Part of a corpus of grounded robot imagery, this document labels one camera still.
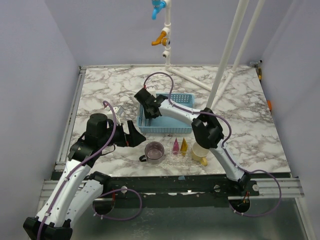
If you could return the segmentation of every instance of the blue faucet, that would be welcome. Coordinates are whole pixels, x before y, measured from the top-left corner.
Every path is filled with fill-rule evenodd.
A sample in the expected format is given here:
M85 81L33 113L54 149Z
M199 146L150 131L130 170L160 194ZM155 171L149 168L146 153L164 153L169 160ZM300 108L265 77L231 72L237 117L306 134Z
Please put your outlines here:
M167 4L165 1L161 0L151 0L153 4L153 12L152 12L152 19L155 20L157 18L157 14L160 13L161 9L164 9Z

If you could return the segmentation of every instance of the blue basket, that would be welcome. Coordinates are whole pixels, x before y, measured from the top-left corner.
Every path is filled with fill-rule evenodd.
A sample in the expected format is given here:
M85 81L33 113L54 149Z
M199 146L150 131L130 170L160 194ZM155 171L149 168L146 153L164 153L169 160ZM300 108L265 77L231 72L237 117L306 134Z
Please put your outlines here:
M156 95L168 96L168 93L157 93ZM192 108L195 103L195 96L189 93L172 93L171 100L177 104ZM144 108L140 105L137 125L141 133L153 134L190 134L192 127L184 122L168 116L159 116L157 118L146 119Z

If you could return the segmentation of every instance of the mug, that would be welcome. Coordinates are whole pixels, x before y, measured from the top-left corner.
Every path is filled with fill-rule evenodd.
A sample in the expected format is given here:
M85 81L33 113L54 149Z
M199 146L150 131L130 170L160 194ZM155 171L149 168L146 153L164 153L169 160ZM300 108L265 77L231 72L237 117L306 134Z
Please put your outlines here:
M207 166L206 156L209 153L209 149L205 149L200 146L198 143L194 143L191 149L191 157L194 161L200 162L203 166Z
M140 162L159 164L165 157L164 146L160 142L152 141L145 146L144 155L142 155L139 160Z

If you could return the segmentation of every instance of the marble table top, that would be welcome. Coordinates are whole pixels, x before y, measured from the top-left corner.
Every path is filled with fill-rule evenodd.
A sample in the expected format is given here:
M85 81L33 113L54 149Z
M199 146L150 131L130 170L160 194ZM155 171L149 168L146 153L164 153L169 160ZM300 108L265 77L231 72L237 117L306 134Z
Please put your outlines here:
M180 66L177 70L191 77L212 85L218 70L217 66ZM231 70L227 67L220 86ZM87 120L93 113L106 113L103 100L111 105L121 105L125 112L121 116L124 130L129 133L127 120L133 120L138 129L137 114L139 103L134 95L142 88L144 79L154 72L165 72L164 67L117 67L88 68L81 92L80 102L73 128L71 144L86 130ZM173 93L189 93L195 97L194 108L203 109L206 106L209 91L169 73L174 80ZM164 75L151 77L148 87L155 87L157 93L168 93L171 81ZM236 76L227 86L214 112L226 118L232 127L232 136L228 146L240 164L247 170L262 169L268 172L290 172L276 127L274 125L267 101L257 77L256 71L247 66L240 66ZM222 122L224 135L228 128ZM166 176L166 175L200 175L224 174L225 171L213 154L207 157L208 165L202 166L186 157L171 154L174 140L181 144L183 137L190 149L195 142L191 134L144 134L147 140L135 148L117 147L113 153L101 156L91 172L99 171L110 176ZM151 165L140 162L147 143L161 142L166 151L166 159Z

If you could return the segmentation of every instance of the gray wall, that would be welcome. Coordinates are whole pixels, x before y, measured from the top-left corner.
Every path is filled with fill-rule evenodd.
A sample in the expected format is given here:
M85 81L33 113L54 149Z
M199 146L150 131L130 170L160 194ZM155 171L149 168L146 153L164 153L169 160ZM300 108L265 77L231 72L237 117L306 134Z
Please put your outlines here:
M62 140L79 68L43 0L0 7L0 233L23 240Z
M152 20L150 0L45 0L79 65L161 64L163 47L151 46L165 20ZM172 0L172 63L219 64L238 0ZM258 0L251 0L230 63ZM292 0L267 0L241 59L259 60Z
M277 32L272 50L264 54L262 86L320 238L320 1L299 2L287 27Z

